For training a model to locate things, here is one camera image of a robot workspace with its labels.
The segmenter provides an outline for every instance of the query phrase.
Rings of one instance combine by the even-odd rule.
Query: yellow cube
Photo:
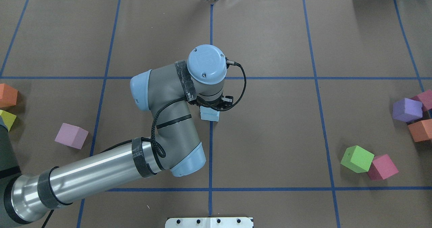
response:
[[[8,113],[7,111],[0,110],[0,117],[2,118],[4,124],[6,125],[7,131],[10,131],[10,129],[11,129],[12,125],[14,124],[17,116],[13,115],[11,113]]]

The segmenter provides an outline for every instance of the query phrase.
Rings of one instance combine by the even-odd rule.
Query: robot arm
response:
[[[155,119],[152,137],[133,139],[37,176],[21,175],[7,130],[0,126],[0,228],[29,224],[49,210],[163,170],[176,177],[198,171],[206,158],[186,101],[215,109],[226,104],[222,93],[230,63],[235,62],[227,64],[217,47],[201,45],[187,63],[179,61],[133,77],[135,103]]]

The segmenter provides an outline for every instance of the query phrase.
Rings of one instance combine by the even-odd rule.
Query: magenta cube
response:
[[[425,92],[422,92],[411,99],[423,103],[423,107],[422,107],[423,112],[425,112],[429,109],[432,109],[432,91],[431,90],[427,90]]]
[[[393,119],[412,122],[423,117],[422,103],[404,98],[393,104]]]
[[[371,180],[384,180],[398,172],[389,155],[384,154],[374,157],[368,171],[368,176]]]
[[[60,131],[58,131],[57,137],[55,138],[55,142],[81,149],[87,135],[87,130],[63,123],[60,127]]]

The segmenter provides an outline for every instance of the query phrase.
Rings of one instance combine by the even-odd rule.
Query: orange cube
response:
[[[0,84],[0,108],[15,106],[17,97],[18,90],[4,83]]]
[[[414,142],[432,139],[432,119],[422,120],[408,125]]]

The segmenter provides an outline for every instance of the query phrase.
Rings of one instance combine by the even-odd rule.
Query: cube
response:
[[[422,120],[408,125],[414,142],[432,139],[432,119]]]
[[[419,101],[404,98],[393,104],[393,119],[412,122],[423,117],[423,104]]]
[[[432,91],[429,89],[425,92],[418,94],[417,96],[411,98],[412,100],[422,102],[423,112],[432,109]]]
[[[16,115],[13,115],[11,113],[8,113],[7,111],[0,110],[0,117],[2,118],[2,121],[6,125],[7,131],[10,131],[12,128],[12,125],[15,122],[15,119],[17,118]]]
[[[369,171],[373,159],[374,154],[355,145],[347,148],[344,157],[342,157],[341,164],[355,173],[362,173]]]
[[[64,144],[73,148],[81,149],[88,135],[87,130],[80,127],[63,123],[58,131],[55,142]]]
[[[368,176],[371,180],[384,180],[396,173],[398,169],[387,154],[375,156],[369,168]]]
[[[199,107],[199,111],[201,112],[201,119],[219,122],[219,111],[213,110],[211,108],[205,108],[203,106]]]
[[[17,104],[18,91],[12,86],[0,84],[0,108],[11,107]]]

